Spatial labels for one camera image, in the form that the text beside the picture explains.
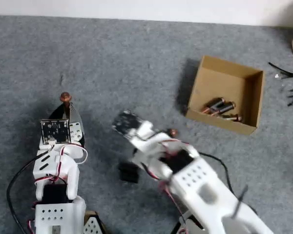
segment black cable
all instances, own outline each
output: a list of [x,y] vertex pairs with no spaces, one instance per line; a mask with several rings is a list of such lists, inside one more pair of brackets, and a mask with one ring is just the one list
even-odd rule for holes
[[282,69],[282,68],[280,68],[280,67],[274,65],[274,64],[271,63],[271,62],[268,62],[268,64],[269,64],[271,67],[274,67],[274,68],[280,70],[281,72],[285,73],[285,74],[288,75],[289,77],[293,77],[293,72],[288,72],[288,71],[286,71],[286,70],[284,70],[284,69]]
[[49,150],[47,150],[46,152],[43,152],[42,154],[39,154],[37,155],[36,157],[34,157],[33,159],[31,159],[30,161],[28,161],[15,175],[14,177],[12,178],[12,180],[10,181],[7,189],[6,189],[6,200],[8,202],[8,205],[9,205],[9,208],[10,208],[10,212],[16,222],[16,224],[18,225],[18,227],[20,228],[21,232],[23,234],[27,234],[27,232],[25,231],[24,227],[22,226],[22,224],[20,223],[15,211],[14,211],[14,208],[13,208],[13,205],[12,205],[12,202],[11,202],[11,196],[10,196],[10,192],[11,192],[11,188],[14,184],[14,182],[16,181],[16,179],[19,177],[19,175],[34,161],[36,161],[37,159],[43,157],[44,155],[46,155],[47,153],[49,153],[52,149],[53,149],[54,146],[52,146]]
[[156,136],[157,134],[160,134],[160,133],[166,133],[166,131],[164,131],[164,130],[157,131],[157,132],[155,132],[154,134],[150,135],[150,136],[147,137],[147,138],[142,138],[142,137],[139,136],[138,134],[136,134],[135,136],[136,136],[139,140],[147,141],[147,140],[151,139],[152,137],[154,137],[154,136]]
[[221,165],[224,167],[224,169],[225,169],[225,174],[226,174],[226,179],[227,179],[228,188],[229,188],[230,192],[232,192],[233,195],[235,195],[234,192],[233,192],[233,189],[232,189],[231,182],[230,182],[230,177],[229,177],[228,168],[227,168],[227,166],[225,165],[225,163],[224,163],[221,159],[219,159],[219,158],[217,158],[217,157],[215,157],[215,156],[213,156],[213,155],[205,154],[205,153],[203,153],[203,152],[199,152],[199,154],[204,155],[204,156],[206,156],[206,157],[213,158],[213,159],[215,159],[216,161],[220,162],[220,164],[221,164]]
[[234,209],[234,212],[233,212],[233,215],[231,216],[232,219],[234,219],[236,217],[236,215],[238,214],[238,211],[240,209],[240,206],[241,206],[241,203],[243,201],[244,195],[248,191],[248,189],[249,189],[249,187],[248,187],[248,185],[246,185],[244,187],[244,189],[242,190],[241,195],[238,197],[238,204],[236,205],[236,207]]

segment open cardboard box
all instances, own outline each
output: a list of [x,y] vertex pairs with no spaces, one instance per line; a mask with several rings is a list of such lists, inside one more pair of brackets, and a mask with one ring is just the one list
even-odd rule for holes
[[[210,56],[203,56],[194,82],[186,117],[249,135],[259,125],[264,80],[264,71]],[[235,109],[226,112],[225,115],[240,114],[242,122],[233,122],[201,113],[206,103],[218,97],[236,103]]]

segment white wall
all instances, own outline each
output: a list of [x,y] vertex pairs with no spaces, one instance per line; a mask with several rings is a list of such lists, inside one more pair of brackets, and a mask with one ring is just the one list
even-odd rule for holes
[[0,15],[293,27],[293,0],[0,0]]

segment screw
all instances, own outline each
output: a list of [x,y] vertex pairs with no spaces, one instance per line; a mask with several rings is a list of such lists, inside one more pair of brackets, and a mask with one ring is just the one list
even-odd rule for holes
[[167,133],[171,138],[176,138],[178,136],[178,130],[174,128],[168,128]]
[[63,102],[64,104],[64,111],[65,111],[65,115],[67,118],[69,118],[69,105],[70,105],[70,101],[72,99],[72,96],[68,93],[68,92],[63,92],[61,93],[61,96],[60,96],[60,100]]

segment circuit board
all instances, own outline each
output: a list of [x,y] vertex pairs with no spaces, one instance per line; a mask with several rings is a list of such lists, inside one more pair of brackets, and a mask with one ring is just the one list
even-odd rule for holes
[[56,144],[71,142],[68,119],[43,119],[40,123],[44,145],[50,141],[55,141]]
[[126,138],[130,138],[130,130],[138,129],[143,120],[133,114],[130,110],[124,110],[113,121],[112,128]]

